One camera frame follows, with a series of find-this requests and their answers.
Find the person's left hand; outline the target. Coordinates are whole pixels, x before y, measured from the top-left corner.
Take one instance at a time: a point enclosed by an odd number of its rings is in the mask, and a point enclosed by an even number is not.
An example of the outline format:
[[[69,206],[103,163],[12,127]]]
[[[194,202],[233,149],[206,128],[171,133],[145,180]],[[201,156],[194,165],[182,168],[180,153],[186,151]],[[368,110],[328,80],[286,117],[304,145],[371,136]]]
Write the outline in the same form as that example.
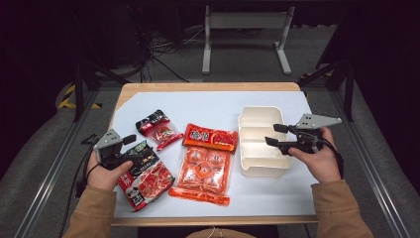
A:
[[[87,184],[100,189],[113,191],[118,183],[118,179],[133,166],[132,161],[128,161],[109,171],[103,168],[97,160],[95,152],[92,152],[87,166]]]

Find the large black and red packet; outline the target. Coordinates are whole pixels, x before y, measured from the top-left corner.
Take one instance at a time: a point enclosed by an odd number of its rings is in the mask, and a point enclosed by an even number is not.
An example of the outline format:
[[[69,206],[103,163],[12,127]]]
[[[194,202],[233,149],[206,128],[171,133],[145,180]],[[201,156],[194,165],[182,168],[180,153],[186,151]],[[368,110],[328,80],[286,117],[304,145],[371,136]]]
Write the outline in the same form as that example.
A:
[[[147,148],[152,147],[147,141],[143,141],[123,155],[131,159]],[[173,183],[174,176],[156,153],[155,157],[148,162],[133,162],[133,166],[118,180],[118,185],[135,211],[140,211],[154,202],[169,190]]]

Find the white table sheet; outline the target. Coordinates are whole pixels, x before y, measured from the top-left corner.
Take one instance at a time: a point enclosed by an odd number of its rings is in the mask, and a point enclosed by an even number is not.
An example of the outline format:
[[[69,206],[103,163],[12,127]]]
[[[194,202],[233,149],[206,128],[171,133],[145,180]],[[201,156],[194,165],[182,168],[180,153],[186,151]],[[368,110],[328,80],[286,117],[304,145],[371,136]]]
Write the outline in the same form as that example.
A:
[[[139,92],[115,113],[112,128],[121,136],[137,134],[136,123],[156,110],[162,110],[175,127],[183,131],[187,124],[236,130],[238,117],[246,106],[275,106],[283,121],[296,123],[311,111],[301,91],[197,91]],[[175,198],[162,195],[144,209],[135,212],[124,192],[117,188],[117,218],[186,217],[257,217],[313,216],[311,184],[315,178],[297,160],[281,178],[249,178],[241,173],[240,154],[236,153],[228,187],[230,204]]]

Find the person's right hand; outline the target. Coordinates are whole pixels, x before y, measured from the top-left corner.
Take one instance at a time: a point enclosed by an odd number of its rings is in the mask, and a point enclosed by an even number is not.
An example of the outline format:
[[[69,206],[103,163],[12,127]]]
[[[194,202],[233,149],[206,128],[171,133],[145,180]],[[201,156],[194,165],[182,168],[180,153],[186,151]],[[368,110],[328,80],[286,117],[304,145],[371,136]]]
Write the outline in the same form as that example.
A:
[[[292,157],[304,163],[312,176],[320,183],[340,180],[342,177],[336,160],[336,147],[332,132],[327,127],[322,127],[320,131],[322,132],[323,138],[331,144],[331,148],[323,146],[315,154],[307,154],[296,148],[290,148],[288,152]]]

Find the grey metal stand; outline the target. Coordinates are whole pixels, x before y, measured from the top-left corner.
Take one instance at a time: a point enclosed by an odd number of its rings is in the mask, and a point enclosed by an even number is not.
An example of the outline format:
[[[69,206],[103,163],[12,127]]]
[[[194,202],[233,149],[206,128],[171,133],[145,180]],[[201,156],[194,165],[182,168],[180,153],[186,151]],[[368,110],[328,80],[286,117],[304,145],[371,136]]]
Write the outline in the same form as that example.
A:
[[[294,16],[294,7],[280,12],[212,12],[205,10],[205,44],[201,72],[209,74],[211,68],[211,31],[213,29],[280,29],[281,37],[273,43],[285,75],[291,74],[284,46]]]

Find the yellow and black floor tape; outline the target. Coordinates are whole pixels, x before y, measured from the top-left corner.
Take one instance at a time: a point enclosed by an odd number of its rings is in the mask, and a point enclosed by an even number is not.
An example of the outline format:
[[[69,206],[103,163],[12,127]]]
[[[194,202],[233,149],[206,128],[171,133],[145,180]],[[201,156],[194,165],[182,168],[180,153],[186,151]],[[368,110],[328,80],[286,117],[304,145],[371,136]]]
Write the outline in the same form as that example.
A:
[[[75,92],[75,84],[72,83],[64,93],[61,102],[58,104],[58,108],[70,108],[75,109],[77,107],[75,102],[70,101],[71,95]]]

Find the aluminium floor rail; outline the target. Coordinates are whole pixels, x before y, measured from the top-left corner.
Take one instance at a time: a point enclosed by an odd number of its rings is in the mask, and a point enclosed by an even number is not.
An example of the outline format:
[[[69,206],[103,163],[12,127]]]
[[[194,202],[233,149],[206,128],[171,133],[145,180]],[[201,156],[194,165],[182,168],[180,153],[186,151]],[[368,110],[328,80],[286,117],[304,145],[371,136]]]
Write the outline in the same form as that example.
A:
[[[79,115],[76,122],[73,122],[64,137],[64,140],[57,150],[57,154],[52,162],[52,165],[41,183],[30,208],[23,218],[19,228],[17,229],[13,238],[29,238],[33,231],[52,191],[55,183],[62,171],[62,168],[68,159],[70,148],[87,117],[88,108],[95,102],[98,91],[90,91],[86,93],[86,99],[83,102],[84,110]]]
[[[379,206],[390,226],[390,229],[395,238],[411,238],[399,212],[397,211],[393,200],[391,199],[388,189],[383,183],[377,169],[375,168],[366,146],[363,144],[362,138],[357,131],[355,125],[348,119],[344,110],[343,102],[338,92],[331,92],[330,97],[343,120],[351,141],[356,147],[360,157],[360,164],[367,176],[367,180],[372,188],[372,191],[379,203]]]

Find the person's torso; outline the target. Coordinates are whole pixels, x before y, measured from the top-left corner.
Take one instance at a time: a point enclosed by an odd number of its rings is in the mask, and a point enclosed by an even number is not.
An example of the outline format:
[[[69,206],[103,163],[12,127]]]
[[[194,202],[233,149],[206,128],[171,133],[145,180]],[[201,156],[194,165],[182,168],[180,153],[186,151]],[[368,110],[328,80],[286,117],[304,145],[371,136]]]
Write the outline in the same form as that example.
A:
[[[253,235],[221,227],[211,227],[192,232],[185,238],[256,238]]]

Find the small black and red packet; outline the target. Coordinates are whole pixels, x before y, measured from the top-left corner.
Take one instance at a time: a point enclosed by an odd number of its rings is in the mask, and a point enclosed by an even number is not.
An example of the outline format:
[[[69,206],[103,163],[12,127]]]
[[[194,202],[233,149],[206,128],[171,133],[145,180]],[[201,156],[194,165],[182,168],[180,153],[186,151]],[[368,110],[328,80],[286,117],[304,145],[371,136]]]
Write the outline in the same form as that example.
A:
[[[171,120],[160,109],[138,121],[136,129],[144,137],[151,138],[157,144],[158,151],[183,137],[183,134],[171,124]]]

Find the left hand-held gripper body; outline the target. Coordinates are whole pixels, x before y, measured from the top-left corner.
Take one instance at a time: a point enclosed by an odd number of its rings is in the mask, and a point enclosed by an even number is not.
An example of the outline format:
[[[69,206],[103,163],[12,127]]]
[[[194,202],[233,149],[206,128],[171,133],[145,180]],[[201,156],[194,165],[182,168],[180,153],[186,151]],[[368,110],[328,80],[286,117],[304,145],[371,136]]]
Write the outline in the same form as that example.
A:
[[[114,129],[108,130],[94,145],[98,163],[107,170],[114,170],[127,161],[121,153],[123,139]]]

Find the white divided lunch box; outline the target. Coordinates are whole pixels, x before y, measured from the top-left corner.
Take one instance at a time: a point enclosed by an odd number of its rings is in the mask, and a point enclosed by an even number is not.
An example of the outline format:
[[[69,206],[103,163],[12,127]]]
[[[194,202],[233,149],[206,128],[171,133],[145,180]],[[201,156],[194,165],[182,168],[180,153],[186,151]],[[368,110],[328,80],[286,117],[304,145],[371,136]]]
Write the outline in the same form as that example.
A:
[[[275,132],[274,124],[283,118],[275,106],[247,106],[238,119],[239,152],[242,173],[247,177],[280,178],[292,167],[293,160],[277,146],[270,146],[265,138],[287,142],[285,133]]]

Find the black metal frame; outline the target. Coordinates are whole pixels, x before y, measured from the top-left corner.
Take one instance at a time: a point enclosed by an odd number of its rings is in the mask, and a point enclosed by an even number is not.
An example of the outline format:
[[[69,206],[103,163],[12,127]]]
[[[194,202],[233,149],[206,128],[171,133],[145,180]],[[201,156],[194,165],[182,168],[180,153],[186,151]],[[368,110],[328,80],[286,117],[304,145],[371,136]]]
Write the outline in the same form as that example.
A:
[[[83,17],[84,8],[80,7],[68,7],[67,12],[70,18],[70,28],[73,31],[70,42],[72,43],[73,83],[75,85],[74,121],[77,122],[85,109],[91,107],[84,98],[83,86],[86,85],[89,91],[98,91],[101,87],[100,78],[95,74],[96,71],[121,85],[127,84],[128,80],[105,66],[95,50],[95,45],[90,41],[90,33],[93,36],[98,35],[98,30],[95,28],[96,18],[92,14]]]
[[[310,74],[302,74],[297,84],[302,87],[321,76],[331,73],[325,86],[329,91],[337,91],[342,84],[345,84],[343,109],[349,121],[353,121],[352,106],[354,93],[354,70],[349,61],[337,61],[329,63],[326,66]]]

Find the orange seasoning packet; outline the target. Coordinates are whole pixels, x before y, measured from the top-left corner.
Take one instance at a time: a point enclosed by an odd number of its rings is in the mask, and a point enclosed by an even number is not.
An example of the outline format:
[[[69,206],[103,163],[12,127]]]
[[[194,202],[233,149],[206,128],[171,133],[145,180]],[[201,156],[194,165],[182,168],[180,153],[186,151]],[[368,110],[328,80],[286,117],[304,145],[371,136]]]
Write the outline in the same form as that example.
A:
[[[186,126],[182,146],[185,152],[178,170],[176,186],[168,194],[173,197],[227,206],[232,158],[238,145],[238,133]]]

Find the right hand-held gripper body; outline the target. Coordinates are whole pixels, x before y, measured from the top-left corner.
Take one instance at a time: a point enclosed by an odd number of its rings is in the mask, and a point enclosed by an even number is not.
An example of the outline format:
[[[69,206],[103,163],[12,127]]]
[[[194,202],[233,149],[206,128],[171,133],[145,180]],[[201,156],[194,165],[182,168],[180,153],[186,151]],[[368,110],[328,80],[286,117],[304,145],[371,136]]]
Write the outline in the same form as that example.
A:
[[[294,142],[281,142],[285,146],[280,151],[284,155],[288,155],[290,148],[296,148],[308,154],[318,153],[324,145],[328,144],[322,136],[320,129],[337,125],[342,122],[341,118],[333,118],[315,114],[303,114],[295,125],[287,125],[290,127],[288,133],[296,136]]]

